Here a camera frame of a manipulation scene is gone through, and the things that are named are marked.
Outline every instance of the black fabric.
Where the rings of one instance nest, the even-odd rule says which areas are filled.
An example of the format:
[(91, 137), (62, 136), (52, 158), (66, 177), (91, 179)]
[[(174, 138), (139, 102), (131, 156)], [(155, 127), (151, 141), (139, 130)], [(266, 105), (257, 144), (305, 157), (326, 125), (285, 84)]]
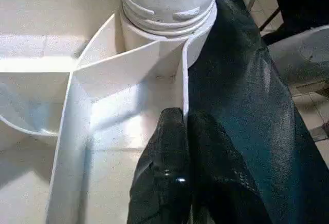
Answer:
[(205, 206), (216, 224), (271, 223), (257, 186), (224, 128), (202, 112), (189, 116), (188, 128), (195, 205)]
[(242, 0), (216, 22), (189, 69), (190, 112), (222, 124), (273, 223), (329, 223), (329, 171)]
[(284, 23), (263, 37), (267, 45), (315, 27), (329, 24), (329, 0), (278, 0)]
[(168, 108), (137, 163), (127, 223), (187, 223), (191, 195), (186, 128), (180, 109)]

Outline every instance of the black rubber glove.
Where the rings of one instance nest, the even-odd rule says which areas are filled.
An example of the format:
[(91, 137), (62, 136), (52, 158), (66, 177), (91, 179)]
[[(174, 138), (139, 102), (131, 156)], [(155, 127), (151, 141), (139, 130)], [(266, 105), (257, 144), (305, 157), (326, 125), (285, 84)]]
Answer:
[(198, 112), (189, 116), (188, 136), (196, 203), (209, 210), (215, 223), (271, 223), (257, 186), (224, 128), (211, 115)]
[(187, 134), (179, 108), (162, 111), (130, 190), (128, 224), (182, 224), (191, 206)]

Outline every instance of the container lid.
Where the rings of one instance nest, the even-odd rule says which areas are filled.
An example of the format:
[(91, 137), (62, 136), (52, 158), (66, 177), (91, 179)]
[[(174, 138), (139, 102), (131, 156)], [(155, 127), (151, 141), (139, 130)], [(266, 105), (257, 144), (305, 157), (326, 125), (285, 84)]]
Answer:
[(210, 15), (215, 0), (122, 0), (127, 18), (157, 35), (192, 33)]

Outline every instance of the tiled floor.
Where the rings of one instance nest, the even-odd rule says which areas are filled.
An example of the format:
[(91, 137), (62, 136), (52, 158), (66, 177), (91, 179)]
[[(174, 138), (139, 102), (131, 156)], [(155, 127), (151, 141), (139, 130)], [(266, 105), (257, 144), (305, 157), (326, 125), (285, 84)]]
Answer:
[[(256, 0), (250, 13), (257, 26), (261, 26), (277, 7), (277, 0)], [(261, 32), (261, 35), (276, 30), (282, 23), (282, 17), (279, 13)], [(324, 122), (329, 121), (329, 97), (324, 97), (314, 92), (304, 95), (297, 93), (298, 91), (296, 93), (295, 91), (292, 92), (293, 101), (309, 130), (320, 127)], [(316, 142), (316, 146), (329, 166), (329, 139)]]
[[(248, 4), (249, 1), (250, 0), (244, 0), (245, 4)], [(277, 8), (277, 0), (256, 0), (251, 9), (251, 15), (257, 26), (261, 26)], [(282, 23), (282, 17), (279, 13), (261, 34), (266, 34), (276, 30)]]

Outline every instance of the plastic bin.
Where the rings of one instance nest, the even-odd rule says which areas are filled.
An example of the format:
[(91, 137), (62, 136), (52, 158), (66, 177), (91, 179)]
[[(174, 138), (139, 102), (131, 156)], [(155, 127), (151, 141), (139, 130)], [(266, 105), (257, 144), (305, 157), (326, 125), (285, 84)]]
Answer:
[(121, 0), (2, 0), (0, 12), (0, 223), (126, 223), (161, 111), (187, 115), (216, 6), (179, 38), (137, 29)]

